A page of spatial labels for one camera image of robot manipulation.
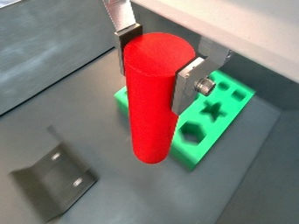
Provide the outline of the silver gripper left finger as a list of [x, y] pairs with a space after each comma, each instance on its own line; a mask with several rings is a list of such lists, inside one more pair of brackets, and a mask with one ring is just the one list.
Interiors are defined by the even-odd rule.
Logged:
[[136, 17], [129, 0], [103, 0], [115, 27], [116, 49], [120, 73], [124, 74], [124, 48], [127, 43], [143, 34], [143, 26]]

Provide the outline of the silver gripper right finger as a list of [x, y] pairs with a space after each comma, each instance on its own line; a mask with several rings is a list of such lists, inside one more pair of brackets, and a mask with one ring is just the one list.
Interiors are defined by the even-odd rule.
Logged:
[[231, 59], [233, 51], [201, 37], [199, 55], [179, 69], [172, 93], [172, 112], [180, 115], [191, 106], [196, 94], [208, 96], [216, 86], [211, 73]]

